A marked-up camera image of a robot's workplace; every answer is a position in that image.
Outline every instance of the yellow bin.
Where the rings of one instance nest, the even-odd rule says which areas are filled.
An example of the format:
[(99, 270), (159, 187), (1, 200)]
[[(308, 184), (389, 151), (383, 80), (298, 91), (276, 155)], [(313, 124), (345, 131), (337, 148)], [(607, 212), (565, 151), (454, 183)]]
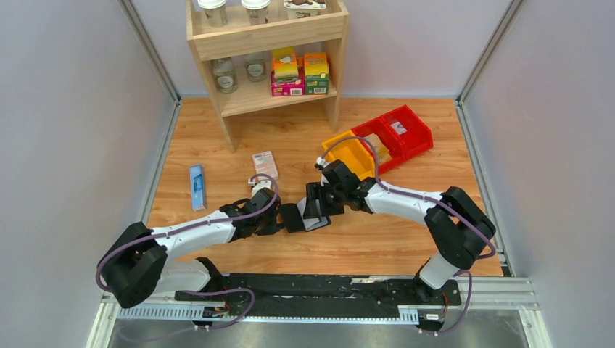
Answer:
[[(341, 138), (354, 135), (355, 134), (351, 130), (348, 130), (327, 141), (323, 141), (323, 149), (327, 150), (329, 146)], [(373, 158), (357, 139), (346, 140), (337, 144), (325, 156), (327, 162), (333, 162), (337, 159), (345, 163), (360, 180), (373, 176)]]

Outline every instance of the red bin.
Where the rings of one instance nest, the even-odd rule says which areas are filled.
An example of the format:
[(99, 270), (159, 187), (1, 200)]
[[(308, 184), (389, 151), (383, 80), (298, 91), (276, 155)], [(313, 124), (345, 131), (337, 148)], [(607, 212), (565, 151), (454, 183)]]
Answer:
[[(432, 131), (408, 105), (358, 125), (352, 132), (357, 136), (376, 134), (388, 148), (391, 160), (378, 166), (379, 173), (385, 173), (434, 147)], [(364, 144), (364, 147), (372, 156), (375, 155), (369, 146)]]

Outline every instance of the small pink box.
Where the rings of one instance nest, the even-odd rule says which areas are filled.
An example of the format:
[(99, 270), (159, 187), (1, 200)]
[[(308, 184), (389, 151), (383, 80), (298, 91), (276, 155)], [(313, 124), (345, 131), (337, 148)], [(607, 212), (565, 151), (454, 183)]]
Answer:
[(271, 72), (271, 95), (272, 96), (302, 96), (305, 94), (305, 74), (299, 69), (299, 79), (290, 82), (276, 82)]

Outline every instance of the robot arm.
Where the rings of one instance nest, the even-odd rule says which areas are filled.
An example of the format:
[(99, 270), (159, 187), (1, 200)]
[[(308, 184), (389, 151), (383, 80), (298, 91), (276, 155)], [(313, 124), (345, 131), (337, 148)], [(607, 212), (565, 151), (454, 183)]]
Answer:
[[(485, 240), (495, 233), (487, 216), (459, 188), (450, 187), (443, 193), (421, 192), (378, 182), (375, 178), (360, 181), (339, 160), (319, 168), (323, 179), (306, 185), (305, 206), (302, 205), (301, 211), (297, 204), (281, 204), (279, 197), (268, 188), (271, 182), (264, 181), (253, 188), (251, 199), (227, 204), (198, 220), (153, 229), (143, 223), (130, 225), (102, 258), (99, 274), (124, 308), (138, 305), (152, 294), (207, 290), (210, 274), (218, 272), (209, 260), (199, 258), (178, 263), (175, 259), (252, 234), (274, 234), (281, 229), (276, 221), (278, 214), (292, 233), (308, 231), (306, 222), (313, 219), (328, 221), (320, 227), (328, 225), (330, 216), (343, 214), (344, 207), (348, 206), (370, 214), (396, 215), (429, 229), (438, 251), (416, 275), (420, 280), (416, 293), (428, 302), (447, 279), (474, 264), (486, 245)], [(275, 196), (275, 202), (265, 209)], [(453, 222), (447, 210), (451, 208), (469, 221), (475, 231), (461, 222)], [(138, 240), (139, 243), (128, 247)]]
[[(120, 306), (136, 306), (152, 294), (199, 291), (208, 284), (211, 272), (217, 272), (212, 263), (200, 258), (188, 263), (175, 262), (175, 259), (210, 245), (279, 231), (276, 222), (279, 197), (267, 210), (242, 218), (264, 209), (274, 198), (268, 185), (263, 185), (267, 182), (271, 184), (261, 181), (256, 185), (251, 199), (224, 205), (197, 220), (152, 229), (141, 222), (128, 226), (99, 262), (100, 276)], [(131, 242), (152, 236), (157, 238), (125, 248)], [(105, 261), (107, 255), (118, 249), (124, 250)]]
[[(485, 241), (495, 234), (493, 223), (458, 187), (422, 192), (379, 183), (375, 178), (360, 181), (339, 160), (316, 167), (321, 169), (323, 179), (307, 185), (307, 205), (311, 208), (305, 209), (303, 218), (314, 218), (317, 211), (322, 215), (343, 214), (344, 206), (348, 206), (370, 214), (396, 215), (429, 229), (438, 250), (416, 274), (420, 280), (416, 291), (425, 302), (459, 270), (469, 270), (487, 245)], [(473, 228), (453, 221), (451, 211)]]

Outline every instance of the white wall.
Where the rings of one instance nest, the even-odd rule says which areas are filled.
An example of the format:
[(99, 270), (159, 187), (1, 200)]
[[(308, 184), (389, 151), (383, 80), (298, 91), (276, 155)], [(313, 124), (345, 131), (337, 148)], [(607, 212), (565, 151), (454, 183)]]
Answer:
[(527, 0), (467, 104), (558, 348), (612, 347), (615, 2)]
[[(457, 95), (509, 2), (346, 0), (350, 37), (344, 95)], [(133, 3), (180, 94), (204, 95), (186, 43), (183, 2)]]
[(0, 341), (83, 347), (173, 105), (116, 1), (0, 2)]

